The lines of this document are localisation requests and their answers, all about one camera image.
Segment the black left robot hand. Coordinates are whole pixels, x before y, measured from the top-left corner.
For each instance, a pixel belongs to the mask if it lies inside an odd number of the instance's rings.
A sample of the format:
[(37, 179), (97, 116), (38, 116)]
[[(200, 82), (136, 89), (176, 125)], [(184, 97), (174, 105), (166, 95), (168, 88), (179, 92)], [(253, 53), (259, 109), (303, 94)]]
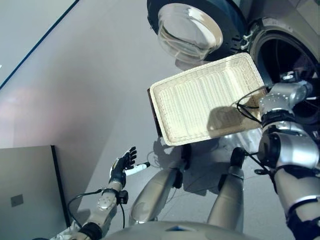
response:
[(109, 170), (109, 181), (119, 182), (124, 188), (127, 176), (135, 175), (151, 166), (149, 161), (136, 164), (137, 149), (135, 146), (127, 150), (123, 156), (118, 157)]

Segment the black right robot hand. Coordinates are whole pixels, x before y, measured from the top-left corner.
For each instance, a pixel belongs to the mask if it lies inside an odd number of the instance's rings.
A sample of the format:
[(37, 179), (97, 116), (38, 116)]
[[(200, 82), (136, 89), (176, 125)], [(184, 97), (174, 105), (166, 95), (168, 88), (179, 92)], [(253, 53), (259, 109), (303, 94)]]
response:
[(282, 73), (279, 77), (279, 82), (284, 84), (298, 84), (302, 86), (312, 87), (312, 78), (308, 71), (288, 71)]

